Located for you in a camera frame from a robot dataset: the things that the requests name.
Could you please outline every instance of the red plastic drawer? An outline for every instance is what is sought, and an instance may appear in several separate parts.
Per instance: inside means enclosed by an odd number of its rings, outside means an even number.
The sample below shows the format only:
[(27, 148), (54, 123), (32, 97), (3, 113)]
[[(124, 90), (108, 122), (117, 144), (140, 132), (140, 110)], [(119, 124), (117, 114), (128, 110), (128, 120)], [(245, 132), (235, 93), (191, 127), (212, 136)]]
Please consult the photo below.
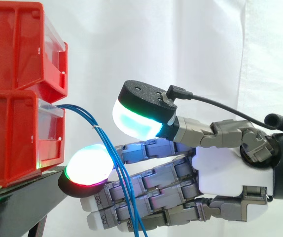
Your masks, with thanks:
[(49, 103), (66, 97), (67, 49), (41, 3), (0, 1), (0, 89), (32, 90)]
[(64, 110), (32, 91), (0, 90), (0, 186), (64, 161)]

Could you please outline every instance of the bundle of blue wires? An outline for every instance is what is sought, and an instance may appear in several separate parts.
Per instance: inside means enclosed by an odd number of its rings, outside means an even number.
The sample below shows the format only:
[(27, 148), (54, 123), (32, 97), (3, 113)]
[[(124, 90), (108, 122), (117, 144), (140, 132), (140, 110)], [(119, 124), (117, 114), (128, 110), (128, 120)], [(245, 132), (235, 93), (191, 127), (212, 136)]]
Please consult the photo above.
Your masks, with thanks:
[[(121, 184), (121, 187), (122, 187), (122, 190), (123, 190), (123, 193), (124, 193), (125, 201), (127, 203), (128, 212), (130, 214), (132, 226), (133, 226), (133, 229), (134, 229), (134, 235), (136, 237), (139, 237), (139, 226), (138, 226), (138, 224), (139, 224), (141, 226), (141, 229), (142, 229), (145, 237), (148, 237), (148, 235), (146, 233), (146, 229), (145, 229), (145, 227), (142, 223), (142, 220), (139, 216), (139, 213), (138, 213), (138, 210), (137, 210), (137, 207), (136, 207), (135, 194), (134, 194), (134, 189), (133, 189), (133, 185), (132, 185), (130, 176), (129, 176), (126, 168), (124, 167), (124, 165), (123, 165), (118, 153), (116, 152), (114, 146), (112, 145), (111, 141), (107, 137), (106, 133), (99, 127), (99, 125), (98, 125), (97, 121), (94, 119), (94, 117), (88, 111), (86, 111), (85, 109), (83, 109), (83, 108), (81, 108), (77, 105), (69, 105), (69, 104), (58, 105), (57, 107), (72, 110), (72, 111), (76, 112), (77, 114), (79, 114), (83, 118), (85, 118), (91, 124), (91, 126), (96, 130), (96, 132), (100, 136), (101, 140), (103, 141), (107, 152), (109, 153), (110, 157), (112, 158), (116, 173), (117, 173), (118, 178), (119, 178), (119, 182)], [(131, 204), (132, 204), (132, 207), (133, 207), (134, 215), (132, 213), (130, 200), (131, 200)]]

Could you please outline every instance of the black table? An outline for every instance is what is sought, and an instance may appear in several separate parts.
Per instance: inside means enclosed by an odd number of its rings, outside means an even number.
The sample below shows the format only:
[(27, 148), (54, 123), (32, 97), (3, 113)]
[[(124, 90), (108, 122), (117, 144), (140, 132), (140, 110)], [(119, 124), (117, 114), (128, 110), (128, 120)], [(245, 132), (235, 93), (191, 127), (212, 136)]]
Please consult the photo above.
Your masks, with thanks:
[(66, 198), (57, 185), (64, 168), (0, 189), (0, 237), (43, 235), (47, 214)]

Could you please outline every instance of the transparent drawer front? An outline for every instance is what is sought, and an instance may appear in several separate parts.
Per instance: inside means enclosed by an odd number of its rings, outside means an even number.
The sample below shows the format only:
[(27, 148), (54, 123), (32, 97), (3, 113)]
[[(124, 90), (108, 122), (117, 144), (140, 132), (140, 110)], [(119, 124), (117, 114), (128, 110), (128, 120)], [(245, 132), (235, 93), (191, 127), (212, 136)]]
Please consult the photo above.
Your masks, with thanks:
[(66, 46), (46, 15), (44, 23), (44, 41), (47, 58), (58, 69), (59, 53), (65, 52)]
[(64, 110), (38, 99), (38, 139), (58, 140), (56, 136), (57, 118), (64, 116)]

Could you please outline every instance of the white fabric background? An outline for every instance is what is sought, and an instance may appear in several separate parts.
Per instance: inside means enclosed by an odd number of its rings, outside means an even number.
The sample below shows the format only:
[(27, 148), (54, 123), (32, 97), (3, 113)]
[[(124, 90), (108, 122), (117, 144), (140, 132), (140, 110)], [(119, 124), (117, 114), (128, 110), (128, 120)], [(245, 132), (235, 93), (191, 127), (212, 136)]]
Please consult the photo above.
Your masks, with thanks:
[[(135, 79), (193, 91), (258, 119), (283, 114), (282, 0), (42, 0), (69, 44), (69, 95), (60, 103), (90, 111), (114, 145), (134, 142), (113, 123), (112, 107), (124, 81)], [(207, 124), (234, 118), (213, 106), (177, 101), (178, 114)], [(65, 164), (100, 142), (84, 119), (67, 112)], [(167, 159), (128, 166), (130, 174)], [(49, 213), (44, 237), (133, 236), (113, 228), (93, 232), (80, 201), (68, 197)], [(283, 235), (283, 201), (249, 223), (212, 218), (161, 227), (151, 236)]]

